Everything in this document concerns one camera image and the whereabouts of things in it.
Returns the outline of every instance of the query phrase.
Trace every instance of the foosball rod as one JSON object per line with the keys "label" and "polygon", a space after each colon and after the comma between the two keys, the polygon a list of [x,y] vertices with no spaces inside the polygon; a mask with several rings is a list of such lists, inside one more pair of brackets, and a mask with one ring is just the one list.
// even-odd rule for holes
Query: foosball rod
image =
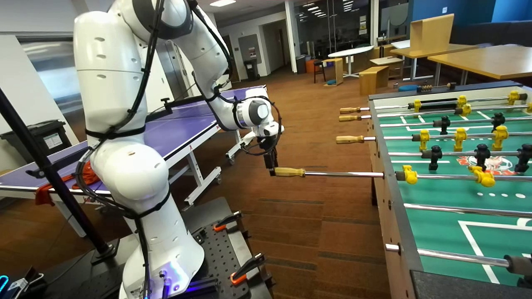
{"label": "foosball rod", "polygon": [[[526,107],[529,112],[532,112],[532,102],[531,104],[514,104],[514,106],[483,106],[483,109],[518,109],[518,107]],[[469,109],[454,109],[454,114],[471,114],[474,107]],[[416,112],[380,112],[376,114],[378,117],[400,117],[400,116],[428,116],[428,114],[443,114],[449,112],[449,109],[433,109],[433,111],[416,111]],[[341,114],[340,119],[371,119],[371,114]]]}
{"label": "foosball rod", "polygon": [[[479,102],[479,101],[508,101],[509,104],[514,104],[518,99],[526,101],[529,97],[528,92],[511,92],[508,97],[473,97],[468,99],[466,96],[458,96],[458,97],[434,97],[434,99],[418,99],[411,101],[408,104],[388,104],[388,106],[375,106],[376,109],[398,109],[398,107],[415,107],[415,106],[459,106],[461,102]],[[370,111],[370,106],[348,106],[341,107],[340,112],[361,112],[361,111]]]}
{"label": "foosball rod", "polygon": [[[275,167],[275,174],[280,177],[306,177],[306,175],[328,175],[328,177],[385,177],[385,172],[378,170],[308,170],[305,167]],[[474,174],[418,174],[418,172],[405,172],[396,170],[398,180],[408,180],[416,184],[418,179],[468,179],[479,180]],[[532,180],[532,175],[494,175],[498,180]]]}
{"label": "foosball rod", "polygon": [[[494,121],[493,117],[491,119],[456,119],[456,121],[451,121],[449,125],[458,125],[458,124],[471,124],[471,122],[491,122]],[[506,117],[506,122],[508,121],[532,121],[532,117]],[[381,124],[381,127],[403,127],[403,125],[428,125],[431,124],[433,127],[439,127],[438,121],[433,121],[433,122],[385,122]]]}
{"label": "foosball rod", "polygon": [[[468,134],[468,137],[493,137],[494,132],[476,132],[476,134]],[[514,130],[508,134],[511,135],[532,135],[532,132],[529,130]],[[453,134],[436,134],[436,135],[429,135],[426,139],[454,139],[456,135]],[[386,140],[420,140],[420,135],[413,134],[413,135],[385,135],[383,139]],[[376,135],[336,135],[336,142],[338,144],[350,144],[350,142],[365,142],[365,140],[376,140]]]}
{"label": "foosball rod", "polygon": [[385,177],[385,172],[375,170],[308,170],[305,167],[275,167],[275,174],[282,177],[306,177],[306,175],[328,175],[328,177]]}
{"label": "foosball rod", "polygon": [[408,209],[439,210],[439,212],[466,212],[466,214],[486,214],[486,215],[506,215],[506,217],[532,217],[532,212],[514,209],[481,209],[464,205],[434,205],[434,204],[413,204],[406,202]]}
{"label": "foosball rod", "polygon": [[[386,250],[391,252],[401,252],[400,243],[385,243]],[[474,263],[488,263],[488,265],[498,265],[498,267],[509,267],[511,262],[508,258],[498,258],[498,257],[484,257],[484,255],[468,255],[468,253],[458,253],[458,252],[443,252],[443,250],[429,250],[429,248],[418,248],[418,253],[421,255],[431,255],[439,258],[451,258],[451,260],[463,260],[463,262],[474,262]]]}
{"label": "foosball rod", "polygon": [[[400,150],[391,150],[388,152],[390,155],[420,155],[420,157],[431,157],[431,150],[425,150],[425,152],[400,152]],[[464,154],[474,154],[474,152],[466,152],[466,150],[444,150],[444,155],[464,155]],[[491,155],[519,155],[518,150],[491,150]]]}

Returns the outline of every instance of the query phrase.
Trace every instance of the chair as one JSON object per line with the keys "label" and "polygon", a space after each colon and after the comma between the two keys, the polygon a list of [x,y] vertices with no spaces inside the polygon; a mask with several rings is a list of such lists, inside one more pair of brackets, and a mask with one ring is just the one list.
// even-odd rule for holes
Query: chair
{"label": "chair", "polygon": [[326,66],[323,64],[321,59],[315,59],[315,82],[316,82],[316,72],[321,71],[323,72],[323,81],[328,81],[326,77]]}

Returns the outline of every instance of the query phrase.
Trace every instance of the robotic arm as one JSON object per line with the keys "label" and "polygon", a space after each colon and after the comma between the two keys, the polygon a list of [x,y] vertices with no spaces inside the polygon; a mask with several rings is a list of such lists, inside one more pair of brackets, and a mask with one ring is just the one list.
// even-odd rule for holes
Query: robotic arm
{"label": "robotic arm", "polygon": [[94,147],[92,167],[112,190],[109,204],[129,212],[127,220],[140,240],[125,265],[120,297],[182,293],[205,258],[170,194],[165,159],[144,139],[149,114],[144,89],[155,36],[173,39],[183,49],[220,125],[250,127],[262,147],[273,152],[272,169],[282,132],[267,96],[235,102],[220,94],[217,81],[230,66],[228,49],[193,0],[117,0],[110,11],[75,19],[75,64]]}
{"label": "robotic arm", "polygon": [[[130,29],[149,41],[155,4],[147,0],[120,0],[114,9],[122,11]],[[223,129],[252,127],[260,137],[273,137],[280,124],[273,119],[268,97],[248,97],[235,102],[220,94],[217,81],[230,69],[230,51],[218,29],[195,0],[167,0],[157,34],[172,39],[192,61],[195,79]]]}

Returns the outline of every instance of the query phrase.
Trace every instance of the black pole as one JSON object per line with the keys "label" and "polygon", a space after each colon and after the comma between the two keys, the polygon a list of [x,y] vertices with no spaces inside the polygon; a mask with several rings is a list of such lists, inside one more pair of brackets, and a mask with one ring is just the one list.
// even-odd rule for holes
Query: black pole
{"label": "black pole", "polygon": [[95,230],[94,224],[89,220],[87,214],[80,207],[79,200],[69,190],[67,184],[60,177],[60,174],[54,169],[49,155],[39,149],[34,140],[30,129],[22,121],[21,114],[12,106],[11,99],[6,96],[4,89],[0,87],[0,112],[4,114],[6,121],[12,125],[14,132],[21,137],[22,144],[29,149],[39,167],[45,172],[50,184],[55,187],[57,194],[67,204],[72,215],[79,220],[82,228],[85,230],[87,237],[94,242],[97,250],[102,255],[110,253],[114,250],[100,233]]}

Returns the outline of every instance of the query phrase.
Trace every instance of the foosball table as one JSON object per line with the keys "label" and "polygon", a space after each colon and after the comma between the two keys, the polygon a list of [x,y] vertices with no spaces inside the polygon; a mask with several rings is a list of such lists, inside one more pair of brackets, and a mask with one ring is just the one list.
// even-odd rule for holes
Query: foosball table
{"label": "foosball table", "polygon": [[375,94],[375,200],[395,297],[532,297],[532,89]]}

